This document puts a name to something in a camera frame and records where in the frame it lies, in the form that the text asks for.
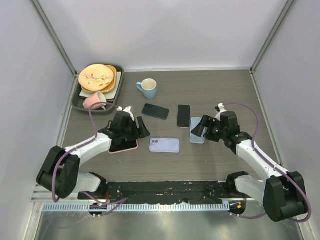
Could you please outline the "lilac phone case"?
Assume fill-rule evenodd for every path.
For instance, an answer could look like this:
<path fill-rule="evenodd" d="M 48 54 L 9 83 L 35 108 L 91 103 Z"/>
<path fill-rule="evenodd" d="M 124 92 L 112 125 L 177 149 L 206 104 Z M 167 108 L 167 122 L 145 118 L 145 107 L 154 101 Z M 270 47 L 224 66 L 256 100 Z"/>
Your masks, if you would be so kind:
<path fill-rule="evenodd" d="M 149 151 L 153 153 L 174 153 L 180 152 L 180 140 L 177 138 L 151 138 Z"/>

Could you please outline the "blue phone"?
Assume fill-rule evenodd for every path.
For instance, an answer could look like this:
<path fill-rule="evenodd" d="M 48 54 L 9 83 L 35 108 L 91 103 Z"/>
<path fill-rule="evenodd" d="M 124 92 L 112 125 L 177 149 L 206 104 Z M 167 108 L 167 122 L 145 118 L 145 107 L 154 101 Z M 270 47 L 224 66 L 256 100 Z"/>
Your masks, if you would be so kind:
<path fill-rule="evenodd" d="M 156 106 L 153 104 L 146 103 L 142 109 L 142 114 L 161 119 L 166 120 L 168 118 L 170 110 L 164 107 Z"/>

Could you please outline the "silver phone black screen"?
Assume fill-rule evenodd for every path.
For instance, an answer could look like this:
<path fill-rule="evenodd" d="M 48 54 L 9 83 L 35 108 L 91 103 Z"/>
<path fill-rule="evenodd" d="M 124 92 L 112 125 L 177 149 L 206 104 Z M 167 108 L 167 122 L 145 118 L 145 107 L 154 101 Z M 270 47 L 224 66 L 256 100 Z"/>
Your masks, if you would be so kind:
<path fill-rule="evenodd" d="M 191 118 L 191 107 L 189 105 L 178 105 L 177 108 L 177 127 L 189 128 Z"/>

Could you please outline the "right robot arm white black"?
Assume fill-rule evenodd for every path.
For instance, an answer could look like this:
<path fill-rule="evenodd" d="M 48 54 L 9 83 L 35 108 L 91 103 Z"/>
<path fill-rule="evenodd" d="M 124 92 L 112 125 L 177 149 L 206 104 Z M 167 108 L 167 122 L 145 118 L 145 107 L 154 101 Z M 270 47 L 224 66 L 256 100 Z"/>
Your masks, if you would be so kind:
<path fill-rule="evenodd" d="M 309 213 L 302 175 L 286 170 L 266 155 L 248 133 L 241 131 L 235 112 L 221 110 L 215 117 L 204 115 L 191 133 L 209 141 L 223 141 L 259 175 L 260 180 L 241 172 L 230 176 L 225 186 L 230 197 L 245 194 L 255 199 L 274 222 Z"/>

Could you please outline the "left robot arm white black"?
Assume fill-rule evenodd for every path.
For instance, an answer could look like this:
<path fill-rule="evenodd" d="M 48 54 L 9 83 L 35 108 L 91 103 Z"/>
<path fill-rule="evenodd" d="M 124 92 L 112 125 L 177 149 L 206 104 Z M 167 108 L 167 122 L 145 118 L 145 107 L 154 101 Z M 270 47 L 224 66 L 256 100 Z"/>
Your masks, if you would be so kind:
<path fill-rule="evenodd" d="M 80 192 L 87 192 L 100 200 L 107 192 L 106 180 L 93 172 L 80 173 L 80 167 L 101 153 L 136 143 L 148 136 L 150 132 L 142 117 L 134 118 L 128 112 L 120 111 L 107 127 L 100 129 L 93 137 L 67 148 L 52 147 L 36 182 L 52 193 L 54 202 Z"/>

